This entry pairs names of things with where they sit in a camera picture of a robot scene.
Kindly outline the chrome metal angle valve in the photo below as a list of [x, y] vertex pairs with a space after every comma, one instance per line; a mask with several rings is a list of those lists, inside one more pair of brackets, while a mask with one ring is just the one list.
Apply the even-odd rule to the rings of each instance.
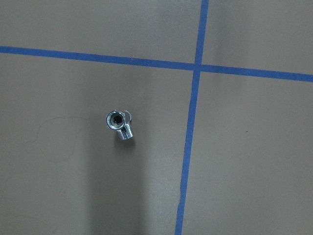
[[107, 115], [106, 122], [107, 126], [117, 133], [120, 140], [125, 141], [134, 136], [132, 114], [129, 111], [113, 110]]

